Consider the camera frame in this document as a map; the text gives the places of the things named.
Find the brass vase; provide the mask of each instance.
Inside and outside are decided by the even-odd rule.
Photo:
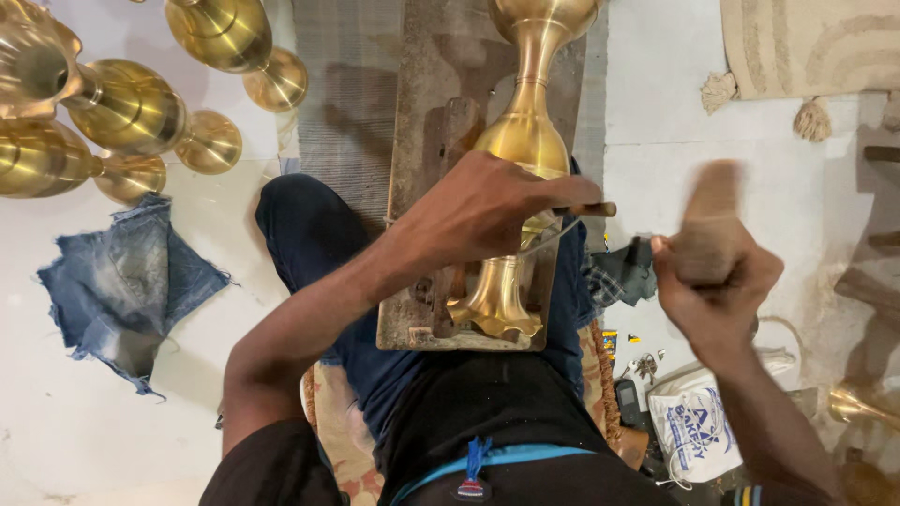
[[[75,34],[46,10],[26,0],[0,0],[0,72],[10,77],[0,80],[3,117],[52,118],[63,104],[88,139],[114,153],[153,156],[174,149],[202,174],[237,163],[241,138],[228,118],[190,114],[165,79],[133,61],[78,65],[80,50]]]
[[[272,45],[259,0],[166,0],[166,21],[194,59],[243,75],[244,89],[263,109],[290,111],[306,96],[306,67],[289,50]]]
[[[63,194],[89,177],[115,202],[137,204],[162,191],[166,165],[158,156],[99,158],[67,126],[53,120],[0,120],[0,196]]]
[[[828,393],[828,408],[832,415],[840,421],[879,420],[894,430],[900,430],[900,416],[863,402],[852,389],[845,385],[835,386]]]
[[[489,126],[475,149],[486,149],[544,179],[569,175],[569,153],[547,113],[546,89],[556,51],[584,35],[597,19],[599,0],[488,0],[490,18],[503,37],[519,49],[519,71],[512,100]],[[548,225],[533,217],[523,228],[523,248]],[[531,337],[540,317],[522,306],[522,259],[489,258],[481,263],[475,291],[450,300],[455,324],[473,321],[482,332],[500,337],[518,330]]]

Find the blue tassel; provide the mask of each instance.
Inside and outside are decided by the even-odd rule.
[[[469,457],[465,464],[465,481],[456,489],[456,493],[464,498],[480,499],[484,497],[484,488],[478,481],[478,473],[482,470],[482,460],[491,449],[491,438],[480,438],[469,441]]]

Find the blue waistband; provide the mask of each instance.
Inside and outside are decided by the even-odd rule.
[[[581,448],[557,447],[556,445],[515,445],[511,447],[494,448],[481,461],[481,465],[516,464],[531,460],[544,460],[557,458],[558,456],[578,455],[594,453]],[[426,474],[416,482],[406,483],[391,500],[391,506],[397,506],[400,501],[418,489],[420,486],[435,481],[437,478],[457,471],[465,471],[466,458],[460,458],[448,464],[441,465],[434,471]]]

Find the plastic bag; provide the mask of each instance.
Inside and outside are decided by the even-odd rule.
[[[770,375],[796,363],[784,348],[760,358]],[[647,394],[647,406],[672,480],[703,483],[743,462],[709,369],[659,384]]]

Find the black shirt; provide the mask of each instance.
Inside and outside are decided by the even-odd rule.
[[[391,412],[374,452],[384,474],[380,504],[405,484],[467,455],[469,441],[494,447],[544,443],[593,453],[483,467],[482,504],[676,505],[616,456],[572,388],[532,354],[435,353]],[[453,492],[465,472],[447,474],[402,505],[464,505]],[[201,506],[340,505],[328,460],[306,420],[284,420],[240,442],[222,460]]]

